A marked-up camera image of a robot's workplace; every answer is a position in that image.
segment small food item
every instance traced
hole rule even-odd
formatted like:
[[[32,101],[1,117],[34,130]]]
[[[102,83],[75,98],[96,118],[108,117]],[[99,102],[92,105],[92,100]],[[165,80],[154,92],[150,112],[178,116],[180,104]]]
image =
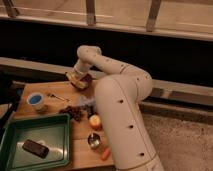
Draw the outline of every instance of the small food item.
[[[91,133],[87,141],[92,150],[96,150],[101,145],[101,138],[97,133]]]
[[[95,114],[89,118],[89,124],[91,128],[95,130],[100,130],[102,128],[100,116]]]
[[[104,161],[104,160],[108,159],[109,155],[110,155],[110,149],[109,149],[109,147],[107,147],[104,149],[104,151],[101,155],[101,160]]]
[[[49,149],[46,146],[43,146],[35,141],[27,139],[22,148],[40,158],[45,158],[49,152]]]
[[[66,72],[65,75],[70,81],[70,83],[79,91],[85,90],[92,83],[92,76],[90,74],[86,74],[85,77],[83,77],[80,80],[77,78],[75,72],[73,73]]]

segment dark background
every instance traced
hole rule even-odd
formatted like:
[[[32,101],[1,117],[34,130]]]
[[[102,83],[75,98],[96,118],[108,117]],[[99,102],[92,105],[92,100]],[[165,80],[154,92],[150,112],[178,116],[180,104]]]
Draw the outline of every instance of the dark background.
[[[0,20],[2,57],[73,66],[85,44],[154,79],[213,87],[213,42]]]

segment wooden table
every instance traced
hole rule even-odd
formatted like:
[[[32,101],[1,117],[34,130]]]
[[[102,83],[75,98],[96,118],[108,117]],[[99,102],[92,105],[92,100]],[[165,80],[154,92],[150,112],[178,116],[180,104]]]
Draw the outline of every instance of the wooden table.
[[[94,86],[95,83],[93,83],[89,89],[83,92],[79,92],[73,88],[69,82],[26,84],[14,118],[18,119],[57,114],[60,109],[65,108],[68,105],[77,105],[80,95],[84,95],[87,98],[92,98],[94,93]],[[27,96],[32,92],[41,92],[45,95],[44,102],[47,108],[44,112],[38,113],[26,103]],[[70,101],[66,102],[56,98],[50,98],[46,95],[47,93],[53,93],[64,98],[68,98]],[[84,114],[80,123],[73,120],[71,122],[72,139],[70,141],[73,144],[73,148],[70,150],[70,163],[65,167],[56,168],[54,170],[75,170],[101,166],[112,166],[113,161],[111,156],[107,160],[102,161],[100,159],[100,151],[93,151],[90,149],[87,143],[87,137],[90,133],[95,131],[89,126],[86,114]],[[107,146],[104,132],[98,131],[97,133],[101,136],[103,145]]]

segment green tray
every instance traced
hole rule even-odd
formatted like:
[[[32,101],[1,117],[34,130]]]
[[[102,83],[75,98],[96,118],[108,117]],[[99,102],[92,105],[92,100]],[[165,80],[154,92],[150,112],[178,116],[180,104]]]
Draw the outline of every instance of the green tray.
[[[57,114],[11,122],[0,146],[0,170],[45,170],[69,163],[70,117]],[[45,159],[22,149],[31,139],[49,148]]]

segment brown object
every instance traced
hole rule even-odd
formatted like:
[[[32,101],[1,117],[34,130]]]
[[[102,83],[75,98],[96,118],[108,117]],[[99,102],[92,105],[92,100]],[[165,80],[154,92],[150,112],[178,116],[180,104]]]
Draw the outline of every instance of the brown object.
[[[49,152],[49,149],[46,147],[46,146],[43,146],[35,141],[32,141],[30,139],[27,139],[22,148],[25,150],[25,151],[28,151],[40,158],[45,158]]]
[[[44,116],[56,114],[62,108],[66,108],[67,105],[76,106],[78,102],[78,98],[80,95],[84,95],[88,98],[93,97],[94,93],[95,81],[93,81],[92,85],[84,90],[77,91],[69,81],[66,82],[51,82],[51,83],[33,83],[26,84],[18,109],[14,114],[14,118],[30,118],[35,116]],[[26,103],[27,96],[31,92],[41,92],[46,94],[48,92],[52,92],[53,94],[57,94],[61,97],[72,99],[69,102],[58,100],[55,98],[44,97],[45,104],[47,105],[47,110],[43,113],[37,113]],[[53,171],[64,171],[64,170],[77,170],[77,169],[87,169],[94,167],[103,167],[103,166],[112,166],[113,161],[111,156],[106,161],[102,161],[100,159],[100,153],[91,150],[88,145],[87,138],[88,135],[91,134],[94,130],[90,127],[86,112],[83,114],[83,118],[81,122],[75,122],[71,120],[71,139],[70,139],[70,147],[73,147],[70,150],[70,163],[67,166],[59,167],[52,169]],[[98,132],[101,137],[101,143],[103,146],[107,146],[106,138],[104,132],[101,130]]]
[[[70,115],[70,118],[74,119],[77,122],[80,122],[83,117],[81,107],[78,106],[68,105],[66,108],[61,109],[59,113],[68,113]]]
[[[70,81],[70,83],[79,91],[83,91],[91,86],[92,84],[92,76],[90,74],[86,74],[82,79],[78,79],[74,73],[65,73],[66,77]]]

